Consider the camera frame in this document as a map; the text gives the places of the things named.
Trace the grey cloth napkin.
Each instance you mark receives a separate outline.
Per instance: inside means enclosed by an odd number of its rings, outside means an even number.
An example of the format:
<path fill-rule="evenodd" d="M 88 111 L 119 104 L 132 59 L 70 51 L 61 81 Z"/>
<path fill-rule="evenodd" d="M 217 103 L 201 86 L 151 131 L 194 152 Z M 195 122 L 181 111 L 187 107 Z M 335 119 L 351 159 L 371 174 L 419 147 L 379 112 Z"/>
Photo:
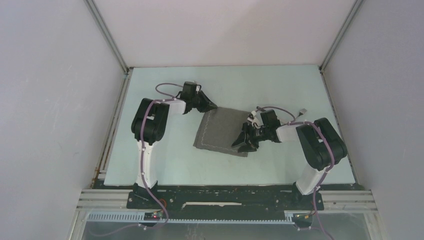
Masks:
<path fill-rule="evenodd" d="M 249 112 L 218 107 L 203 115 L 196 132 L 193 146 L 200 150 L 218 152 L 236 157 L 246 158 L 248 153 L 238 152 L 232 148 L 247 121 Z"/>

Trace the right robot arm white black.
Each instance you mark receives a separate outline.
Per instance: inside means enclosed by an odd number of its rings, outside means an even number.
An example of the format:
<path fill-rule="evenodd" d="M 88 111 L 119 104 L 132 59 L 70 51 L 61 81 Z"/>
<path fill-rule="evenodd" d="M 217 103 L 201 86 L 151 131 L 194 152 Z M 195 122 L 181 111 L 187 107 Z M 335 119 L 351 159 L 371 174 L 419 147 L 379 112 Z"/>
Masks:
<path fill-rule="evenodd" d="M 258 126 L 245 122 L 236 140 L 231 144 L 239 153 L 255 152 L 259 142 L 283 143 L 290 138 L 299 141 L 307 165 L 294 183 L 291 204 L 304 209 L 311 202 L 311 194 L 320 188 L 326 175 L 348 154 L 346 144 L 330 123 L 323 117 L 313 122 L 282 124 L 278 119 L 264 120 Z"/>

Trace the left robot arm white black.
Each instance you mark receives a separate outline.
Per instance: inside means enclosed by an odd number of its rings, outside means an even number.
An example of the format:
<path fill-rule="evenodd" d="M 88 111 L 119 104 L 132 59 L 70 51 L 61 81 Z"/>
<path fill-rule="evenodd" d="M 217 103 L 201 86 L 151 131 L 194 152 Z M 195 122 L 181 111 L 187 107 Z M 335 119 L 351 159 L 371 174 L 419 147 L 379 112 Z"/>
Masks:
<path fill-rule="evenodd" d="M 133 190 L 140 194 L 138 201 L 145 208 L 153 208 L 158 202 L 158 194 L 152 191 L 158 184 L 153 151 L 165 135 L 168 118 L 185 115 L 192 109 L 207 113 L 218 108 L 202 90 L 182 94 L 180 91 L 177 96 L 164 99 L 143 98 L 131 123 L 139 158 Z"/>

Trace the silver metal utensil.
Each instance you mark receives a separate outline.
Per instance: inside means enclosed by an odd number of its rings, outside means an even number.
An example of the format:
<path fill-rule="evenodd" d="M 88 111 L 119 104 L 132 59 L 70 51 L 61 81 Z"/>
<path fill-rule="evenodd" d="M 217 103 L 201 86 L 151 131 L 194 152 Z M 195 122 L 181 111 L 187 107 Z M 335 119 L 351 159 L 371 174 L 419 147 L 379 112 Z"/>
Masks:
<path fill-rule="evenodd" d="M 307 112 L 307 110 L 305 108 L 302 108 L 299 112 L 298 112 L 298 117 L 303 116 L 305 113 Z"/>

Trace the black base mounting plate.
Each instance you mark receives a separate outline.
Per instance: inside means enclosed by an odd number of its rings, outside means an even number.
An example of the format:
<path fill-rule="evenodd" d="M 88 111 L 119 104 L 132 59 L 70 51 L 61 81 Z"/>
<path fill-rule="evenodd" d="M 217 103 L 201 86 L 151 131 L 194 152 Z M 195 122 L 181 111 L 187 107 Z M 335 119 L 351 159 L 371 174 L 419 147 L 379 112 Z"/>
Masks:
<path fill-rule="evenodd" d="M 151 192 L 134 187 L 127 209 L 159 210 L 175 221 L 278 221 L 290 211 L 324 209 L 320 193 L 303 196 L 293 185 L 159 185 Z"/>

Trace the aluminium frame rail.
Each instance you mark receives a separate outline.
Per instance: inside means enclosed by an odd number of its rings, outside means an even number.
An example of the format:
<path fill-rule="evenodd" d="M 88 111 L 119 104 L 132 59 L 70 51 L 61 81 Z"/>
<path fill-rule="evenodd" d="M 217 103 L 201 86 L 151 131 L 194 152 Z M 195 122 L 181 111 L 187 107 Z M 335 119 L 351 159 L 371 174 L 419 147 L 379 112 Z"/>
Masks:
<path fill-rule="evenodd" d="M 292 194 L 283 190 L 160 190 L 157 198 L 166 202 L 166 208 L 183 209 L 191 206 L 243 206 L 247 204 L 270 204 L 288 212 L 311 210 L 313 205 L 326 213 L 375 213 L 378 211 L 369 190 L 320 190 L 316 200 L 295 203 Z M 128 189 L 85 189 L 81 192 L 78 210 L 100 209 L 125 211 L 127 209 L 157 209 L 159 205 L 147 203 L 132 196 Z"/>

